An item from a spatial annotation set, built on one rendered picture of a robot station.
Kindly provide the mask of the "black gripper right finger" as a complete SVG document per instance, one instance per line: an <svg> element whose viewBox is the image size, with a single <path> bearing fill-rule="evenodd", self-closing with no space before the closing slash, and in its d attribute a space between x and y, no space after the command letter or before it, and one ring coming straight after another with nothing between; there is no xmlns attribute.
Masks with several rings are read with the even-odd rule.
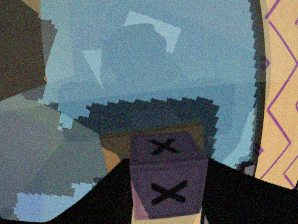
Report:
<svg viewBox="0 0 298 224"><path fill-rule="evenodd" d="M202 210L208 224L298 224L298 190L208 160Z"/></svg>

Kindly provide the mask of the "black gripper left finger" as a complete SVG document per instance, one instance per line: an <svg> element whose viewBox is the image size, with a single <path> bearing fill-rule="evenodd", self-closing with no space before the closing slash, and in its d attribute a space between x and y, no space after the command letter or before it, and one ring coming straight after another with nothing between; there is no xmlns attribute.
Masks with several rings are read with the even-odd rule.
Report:
<svg viewBox="0 0 298 224"><path fill-rule="evenodd" d="M0 218L0 224L132 224L132 212L129 159L121 159L86 196L53 220L29 222Z"/></svg>

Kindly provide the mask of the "purple cube with black x marks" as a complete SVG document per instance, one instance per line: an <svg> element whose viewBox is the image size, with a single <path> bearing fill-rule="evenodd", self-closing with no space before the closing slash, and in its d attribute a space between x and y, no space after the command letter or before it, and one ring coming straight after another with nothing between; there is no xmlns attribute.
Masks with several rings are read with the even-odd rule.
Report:
<svg viewBox="0 0 298 224"><path fill-rule="evenodd" d="M130 135L134 221L200 214L208 160L189 131Z"/></svg>

